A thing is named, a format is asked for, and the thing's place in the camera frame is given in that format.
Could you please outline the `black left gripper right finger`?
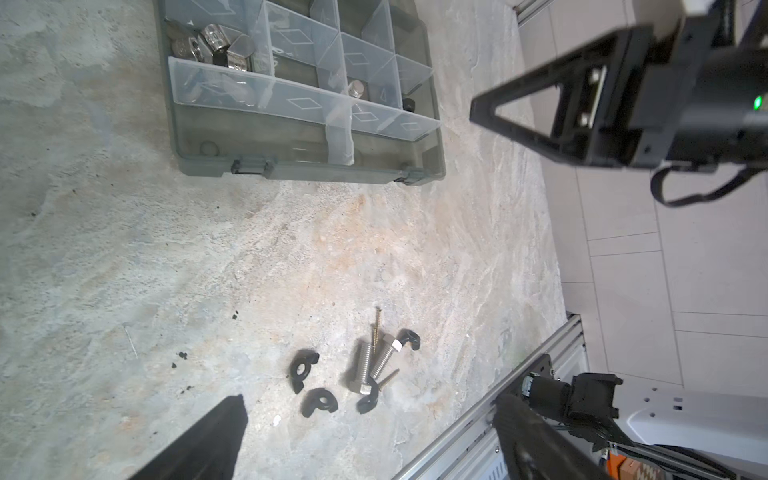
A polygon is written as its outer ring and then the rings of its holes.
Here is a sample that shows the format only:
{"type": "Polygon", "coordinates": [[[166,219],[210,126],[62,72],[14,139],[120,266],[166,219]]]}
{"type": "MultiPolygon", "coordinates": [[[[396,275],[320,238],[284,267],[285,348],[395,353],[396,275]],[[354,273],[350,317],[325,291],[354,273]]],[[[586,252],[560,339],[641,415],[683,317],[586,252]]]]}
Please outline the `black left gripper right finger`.
{"type": "Polygon", "coordinates": [[[497,397],[493,427],[512,479],[610,479],[519,397],[497,397]]]}

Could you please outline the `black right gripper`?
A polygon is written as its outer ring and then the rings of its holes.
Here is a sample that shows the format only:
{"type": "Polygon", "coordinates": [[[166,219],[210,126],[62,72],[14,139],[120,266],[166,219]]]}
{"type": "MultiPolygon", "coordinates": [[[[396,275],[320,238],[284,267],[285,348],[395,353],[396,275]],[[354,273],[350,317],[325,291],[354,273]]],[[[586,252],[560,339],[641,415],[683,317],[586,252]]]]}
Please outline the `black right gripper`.
{"type": "Polygon", "coordinates": [[[469,120],[555,163],[682,171],[767,167],[767,48],[736,45],[712,17],[657,39],[620,28],[472,99],[469,120]],[[551,136],[496,108],[556,88],[551,136]]]}

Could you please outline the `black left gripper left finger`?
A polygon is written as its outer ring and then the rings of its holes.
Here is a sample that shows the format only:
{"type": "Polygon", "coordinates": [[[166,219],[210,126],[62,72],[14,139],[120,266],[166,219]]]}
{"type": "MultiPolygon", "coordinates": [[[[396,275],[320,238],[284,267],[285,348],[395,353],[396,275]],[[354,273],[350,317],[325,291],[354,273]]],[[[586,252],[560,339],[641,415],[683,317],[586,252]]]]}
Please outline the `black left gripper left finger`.
{"type": "Polygon", "coordinates": [[[243,396],[228,396],[130,479],[232,479],[247,423],[243,396]]]}

